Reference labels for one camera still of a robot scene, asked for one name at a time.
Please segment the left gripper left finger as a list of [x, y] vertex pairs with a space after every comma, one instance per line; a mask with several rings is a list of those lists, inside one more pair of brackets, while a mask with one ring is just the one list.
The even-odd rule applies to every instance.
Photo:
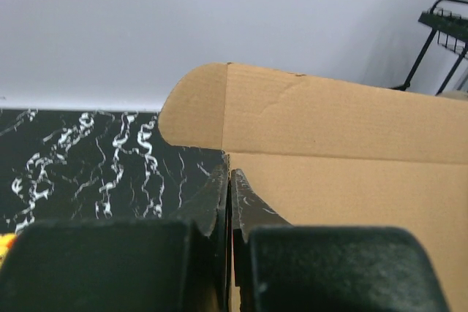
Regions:
[[43, 221], [1, 266], [3, 311], [226, 311], [229, 172], [164, 219]]

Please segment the orange plush flower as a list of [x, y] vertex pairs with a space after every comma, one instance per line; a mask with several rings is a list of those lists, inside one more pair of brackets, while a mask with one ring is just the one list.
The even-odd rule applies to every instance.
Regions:
[[9, 250], [17, 239], [15, 233], [0, 234], [0, 263], [3, 264]]

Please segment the brown cardboard box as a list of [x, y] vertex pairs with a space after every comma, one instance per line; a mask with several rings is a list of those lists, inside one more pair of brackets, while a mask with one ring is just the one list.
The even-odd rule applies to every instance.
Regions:
[[292, 224], [409, 230], [467, 309], [467, 102], [244, 64], [185, 75], [159, 114], [171, 145], [224, 151]]

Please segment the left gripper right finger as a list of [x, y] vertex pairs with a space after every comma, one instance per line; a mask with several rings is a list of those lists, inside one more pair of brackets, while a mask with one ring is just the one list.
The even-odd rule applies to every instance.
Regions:
[[447, 311], [423, 246], [396, 227], [295, 226], [230, 176], [242, 311]]

